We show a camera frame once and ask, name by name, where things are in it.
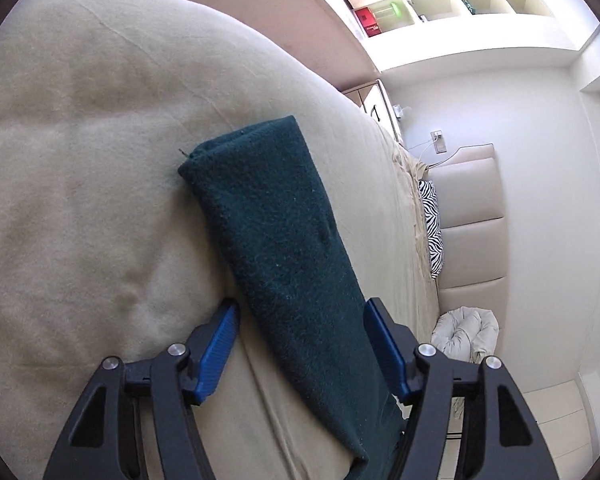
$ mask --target beige upholstered headboard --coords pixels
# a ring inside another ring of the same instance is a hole
[[[492,144],[460,148],[429,169],[436,187],[444,265],[440,311],[461,306],[493,310],[506,321],[509,239],[500,171]]]

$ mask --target blue gripper pad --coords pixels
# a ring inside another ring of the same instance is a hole
[[[218,327],[206,346],[198,366],[198,382],[193,390],[195,404],[202,404],[218,387],[220,375],[226,364],[231,348],[240,328],[238,306],[231,304],[221,316]]]
[[[382,320],[374,300],[368,300],[363,314],[366,336],[378,360],[389,391],[403,401],[409,395],[404,359]]]

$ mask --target zebra print pillow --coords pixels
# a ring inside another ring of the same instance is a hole
[[[438,199],[436,188],[432,182],[421,180],[420,199],[424,208],[424,222],[427,226],[429,239],[429,259],[431,261],[431,277],[436,278],[442,270],[444,251],[442,249],[442,231],[440,231],[440,217],[438,216]]]

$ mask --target wall outlet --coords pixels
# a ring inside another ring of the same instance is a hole
[[[442,136],[442,131],[436,130],[435,132],[432,132],[431,140],[433,140],[433,149],[436,150],[436,153],[446,152],[446,142],[445,138]]]

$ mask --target metal screw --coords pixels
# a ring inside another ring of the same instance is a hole
[[[484,362],[489,368],[492,368],[493,370],[497,370],[502,366],[502,361],[500,361],[500,359],[498,359],[495,355],[490,355],[484,360]]]
[[[418,352],[426,357],[431,357],[432,355],[436,354],[436,347],[428,343],[424,343],[418,346]]]
[[[115,357],[107,357],[102,362],[102,367],[105,370],[115,370],[116,368],[118,368],[119,364],[120,364],[120,362]]]
[[[167,348],[167,352],[174,357],[184,354],[187,351],[187,347],[182,343],[174,343],[169,348]]]

